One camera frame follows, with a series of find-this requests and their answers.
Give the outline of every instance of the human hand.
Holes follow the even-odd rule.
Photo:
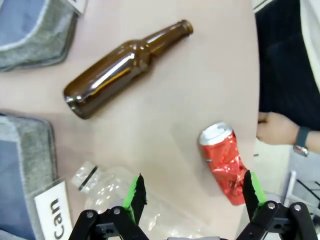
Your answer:
[[[294,145],[299,126],[284,115],[259,112],[256,137],[271,145]]]

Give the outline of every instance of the table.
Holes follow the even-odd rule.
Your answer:
[[[194,33],[154,70],[90,120],[64,103],[64,87],[126,40],[181,19]],[[232,206],[204,162],[203,129],[218,121],[235,130],[244,164],[253,164],[259,103],[259,61],[250,0],[89,1],[63,64],[0,74],[0,109],[49,120],[57,166],[67,180],[73,222],[85,196],[70,179],[84,161],[142,173],[173,205],[234,239],[243,206]]]

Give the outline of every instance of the crushed soda can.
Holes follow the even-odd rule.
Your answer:
[[[241,161],[233,129],[224,122],[216,123],[201,133],[199,142],[223,193],[233,205],[244,204],[242,186],[247,169]]]

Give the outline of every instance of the watch face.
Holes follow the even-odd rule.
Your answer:
[[[299,155],[301,155],[301,156],[304,156],[304,157],[308,157],[308,155],[309,155],[308,149],[306,149],[306,148],[303,147],[303,146],[295,145],[295,146],[293,146],[293,150],[294,150],[297,154],[299,154]]]

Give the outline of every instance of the forearm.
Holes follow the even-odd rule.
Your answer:
[[[320,131],[309,132],[306,147],[309,151],[320,154]]]

